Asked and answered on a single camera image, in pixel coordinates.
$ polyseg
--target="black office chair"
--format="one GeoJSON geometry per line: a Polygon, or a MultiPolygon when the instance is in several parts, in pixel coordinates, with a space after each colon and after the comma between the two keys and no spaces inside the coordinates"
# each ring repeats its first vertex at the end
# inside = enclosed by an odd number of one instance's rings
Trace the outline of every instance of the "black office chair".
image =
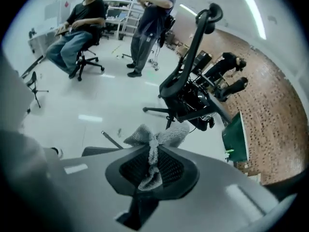
{"type": "Polygon", "coordinates": [[[142,227],[160,201],[186,196],[199,179],[199,170],[191,160],[159,145],[157,168],[162,185],[150,191],[140,191],[139,184],[149,174],[149,149],[149,145],[145,145],[112,162],[105,171],[107,181],[117,193],[132,197],[128,212],[117,221],[134,230],[142,227]]]}
{"type": "Polygon", "coordinates": [[[37,74],[35,72],[32,73],[31,79],[26,82],[26,85],[28,88],[30,88],[31,92],[34,94],[35,100],[37,101],[39,108],[41,108],[41,105],[38,101],[37,93],[38,92],[49,92],[49,90],[37,90],[36,82],[37,82],[37,74]]]}
{"type": "Polygon", "coordinates": [[[223,12],[220,6],[215,3],[210,5],[209,10],[203,10],[196,16],[198,26],[186,59],[180,58],[176,69],[159,87],[159,97],[164,99],[168,108],[143,108],[144,112],[167,113],[169,115],[167,116],[167,128],[170,127],[174,118],[179,122],[188,120],[202,131],[207,129],[209,119],[215,113],[218,113],[227,123],[232,120],[214,96],[195,82],[188,81],[203,34],[212,33],[215,22],[221,20],[222,17],[223,12]]]}
{"type": "Polygon", "coordinates": [[[77,54],[77,61],[76,61],[77,66],[75,71],[77,72],[79,70],[78,81],[82,80],[83,70],[85,65],[87,64],[101,67],[102,72],[105,70],[102,65],[91,62],[93,60],[98,62],[98,57],[86,59],[84,56],[85,51],[89,51],[96,56],[96,54],[90,51],[89,48],[92,47],[93,45],[99,45],[99,41],[101,38],[101,27],[99,25],[91,25],[90,28],[91,28],[92,39],[86,42],[83,45],[82,49],[77,54]]]}

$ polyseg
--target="blue jeans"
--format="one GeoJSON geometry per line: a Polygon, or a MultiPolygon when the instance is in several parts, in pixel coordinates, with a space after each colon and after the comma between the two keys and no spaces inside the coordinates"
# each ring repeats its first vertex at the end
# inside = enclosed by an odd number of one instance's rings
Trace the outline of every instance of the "blue jeans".
{"type": "Polygon", "coordinates": [[[77,53],[91,39],[92,34],[86,31],[68,33],[48,47],[46,58],[67,74],[71,74],[76,68],[77,53]]]}

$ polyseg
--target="floor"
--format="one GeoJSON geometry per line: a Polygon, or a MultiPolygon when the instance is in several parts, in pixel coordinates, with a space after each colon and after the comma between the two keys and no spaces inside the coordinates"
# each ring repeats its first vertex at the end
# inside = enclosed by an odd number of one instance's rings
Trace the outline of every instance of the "floor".
{"type": "MultiPolygon", "coordinates": [[[[162,107],[165,103],[157,97],[159,85],[174,70],[179,57],[165,46],[158,55],[159,70],[147,63],[142,77],[129,78],[126,64],[130,58],[130,38],[118,41],[101,39],[93,47],[99,63],[105,67],[102,74],[97,67],[87,66],[83,80],[72,80],[53,63],[44,60],[34,71],[38,76],[38,89],[49,93],[38,93],[41,109],[33,101],[31,113],[26,115],[21,131],[35,138],[43,147],[59,147],[64,159],[77,158],[85,147],[115,146],[101,132],[105,131],[123,147],[123,140],[130,136],[140,124],[146,124],[153,132],[163,131],[166,115],[144,113],[142,108],[162,107]]],[[[224,128],[218,115],[211,130],[195,130],[189,134],[180,148],[219,160],[225,160],[225,149],[221,137],[224,128]]]]}

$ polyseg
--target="white table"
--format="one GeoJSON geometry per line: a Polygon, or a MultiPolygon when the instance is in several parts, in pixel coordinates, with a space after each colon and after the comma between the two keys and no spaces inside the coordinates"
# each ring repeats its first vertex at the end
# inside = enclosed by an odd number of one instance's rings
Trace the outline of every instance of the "white table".
{"type": "Polygon", "coordinates": [[[117,27],[117,31],[116,31],[116,39],[119,39],[119,29],[120,29],[120,25],[121,23],[123,22],[125,18],[110,18],[110,17],[107,17],[106,18],[106,23],[111,23],[111,24],[118,24],[118,27],[117,27]]]}

